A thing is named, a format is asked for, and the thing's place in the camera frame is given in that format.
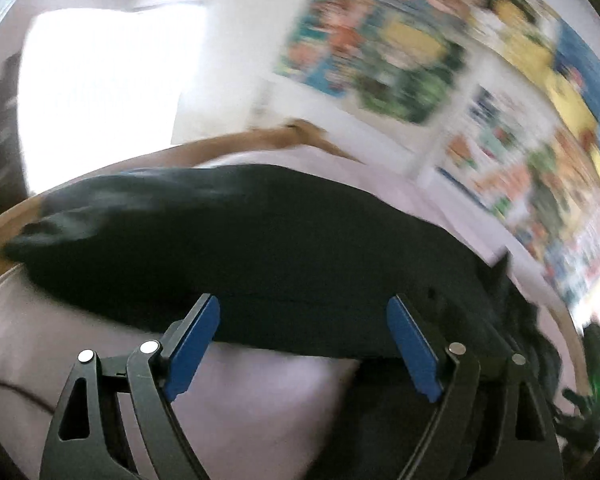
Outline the black padded jacket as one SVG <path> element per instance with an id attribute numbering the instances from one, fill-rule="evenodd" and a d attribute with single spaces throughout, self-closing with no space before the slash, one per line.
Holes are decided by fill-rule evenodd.
<path id="1" fill-rule="evenodd" d="M 54 297 L 161 333 L 202 294 L 216 339 L 354 359 L 358 369 L 311 479 L 393 479 L 430 411 L 386 324 L 403 294 L 447 341 L 477 356 L 525 356 L 542 393 L 562 360 L 538 309 L 445 229 L 373 195 L 270 165 L 146 169 L 48 194 L 2 249 Z"/>

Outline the autumn landscape painting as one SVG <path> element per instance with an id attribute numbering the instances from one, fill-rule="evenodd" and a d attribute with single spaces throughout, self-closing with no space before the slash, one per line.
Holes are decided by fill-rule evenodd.
<path id="1" fill-rule="evenodd" d="M 600 182 L 564 129 L 524 154 L 530 190 L 514 237 L 545 268 L 548 280 L 600 277 Z"/>

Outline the orange fruit drink painting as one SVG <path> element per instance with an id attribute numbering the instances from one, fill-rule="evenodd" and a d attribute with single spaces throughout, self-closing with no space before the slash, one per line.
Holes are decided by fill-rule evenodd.
<path id="1" fill-rule="evenodd" d="M 449 126 L 439 171 L 501 219 L 526 212 L 531 163 L 547 153 L 557 115 L 534 91 L 480 86 Z"/>

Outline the blond boy painting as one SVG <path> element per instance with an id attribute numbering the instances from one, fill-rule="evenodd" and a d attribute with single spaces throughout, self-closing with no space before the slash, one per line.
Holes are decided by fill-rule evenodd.
<path id="1" fill-rule="evenodd" d="M 464 44 L 392 6 L 376 6 L 361 29 L 352 90 L 360 107 L 422 125 L 449 101 L 467 66 Z"/>

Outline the red-hair girl painting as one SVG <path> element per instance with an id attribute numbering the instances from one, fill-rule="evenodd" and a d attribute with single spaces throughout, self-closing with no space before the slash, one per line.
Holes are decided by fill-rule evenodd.
<path id="1" fill-rule="evenodd" d="M 340 98 L 352 84 L 374 0 L 306 0 L 275 73 Z"/>

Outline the pineapple moon painting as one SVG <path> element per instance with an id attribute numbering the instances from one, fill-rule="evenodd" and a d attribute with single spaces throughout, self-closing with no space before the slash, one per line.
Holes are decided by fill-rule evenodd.
<path id="1" fill-rule="evenodd" d="M 562 22 L 543 0 L 475 0 L 468 32 L 544 93 L 572 133 L 596 129 L 582 70 L 558 64 Z"/>

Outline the wooden bed frame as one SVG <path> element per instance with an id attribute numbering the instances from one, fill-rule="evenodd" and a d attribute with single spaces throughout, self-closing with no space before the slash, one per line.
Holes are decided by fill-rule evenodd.
<path id="1" fill-rule="evenodd" d="M 115 162 L 74 178 L 73 182 L 137 169 L 195 167 L 230 154 L 275 151 L 301 145 L 313 146 L 345 159 L 354 159 L 353 155 L 329 142 L 325 130 L 306 120 L 293 119 L 275 128 L 252 129 L 174 145 L 158 152 Z M 31 196 L 0 214 L 0 276 L 14 266 L 10 260 L 2 256 L 2 247 L 26 224 L 38 218 L 44 197 L 43 193 Z"/>

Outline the white wall pipe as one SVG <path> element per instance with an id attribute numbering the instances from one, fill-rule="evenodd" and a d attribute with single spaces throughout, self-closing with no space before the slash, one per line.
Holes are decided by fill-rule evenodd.
<path id="1" fill-rule="evenodd" d="M 462 118 L 480 82 L 493 68 L 495 54 L 490 49 L 477 46 L 471 54 L 466 70 L 457 79 L 457 88 L 449 105 L 430 124 L 430 138 L 408 166 L 408 177 L 419 186 L 428 185 L 443 157 L 449 137 L 457 129 L 456 123 Z"/>

